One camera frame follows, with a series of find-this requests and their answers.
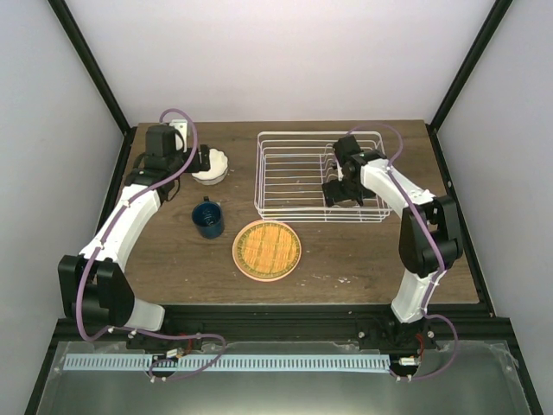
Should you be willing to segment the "blue mug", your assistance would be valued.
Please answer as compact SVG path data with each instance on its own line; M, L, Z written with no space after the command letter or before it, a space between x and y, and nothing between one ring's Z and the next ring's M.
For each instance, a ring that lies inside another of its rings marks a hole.
M207 196L194 207L191 219L199 234L205 239L218 238L225 230L224 215L220 204L211 201Z

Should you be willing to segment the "white scalloped bowl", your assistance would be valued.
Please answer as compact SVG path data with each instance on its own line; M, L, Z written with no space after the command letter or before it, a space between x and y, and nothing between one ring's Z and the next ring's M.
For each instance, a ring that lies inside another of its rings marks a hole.
M192 177L199 184L213 186L222 182L228 173L228 157L222 150L209 150L210 168L207 171L193 173Z

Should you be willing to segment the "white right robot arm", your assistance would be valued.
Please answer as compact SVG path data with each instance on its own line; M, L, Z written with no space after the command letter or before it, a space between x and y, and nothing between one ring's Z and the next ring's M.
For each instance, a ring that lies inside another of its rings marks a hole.
M379 150L362 150L356 137L333 144L339 177L322 185L325 204L364 204L377 196L400 218L398 252L404 276L391 309L395 319L384 326L386 342L404 348L415 337L412 325L426 318L428 304L446 271L462 256L463 241L456 202L420 188L401 174Z

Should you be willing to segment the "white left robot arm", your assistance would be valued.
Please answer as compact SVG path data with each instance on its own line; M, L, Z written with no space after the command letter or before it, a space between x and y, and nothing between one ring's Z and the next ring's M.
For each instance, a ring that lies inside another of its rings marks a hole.
M63 309L83 340L128 329L132 334L146 331L147 340L159 349L175 342L177 329L164 320L165 309L139 299L124 270L146 224L176 194L181 175L208 169L209 149L199 144L191 121L148 128L145 151L104 225L78 255L66 255L58 264Z

